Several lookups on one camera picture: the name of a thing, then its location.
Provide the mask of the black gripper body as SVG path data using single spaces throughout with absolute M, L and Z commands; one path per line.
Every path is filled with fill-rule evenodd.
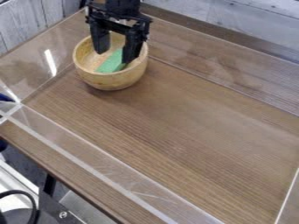
M 107 38 L 111 32 L 147 41 L 152 19 L 140 12 L 140 0 L 89 0 L 85 18 L 93 41 Z

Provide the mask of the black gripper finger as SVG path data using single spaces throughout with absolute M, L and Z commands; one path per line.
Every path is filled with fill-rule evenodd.
M 97 54 L 101 54 L 109 48 L 109 31 L 101 23 L 92 22 L 89 32 L 95 51 Z
M 125 33 L 125 45 L 123 47 L 121 62 L 124 64 L 129 64 L 139 57 L 144 42 L 143 32 L 140 30 L 129 29 Z

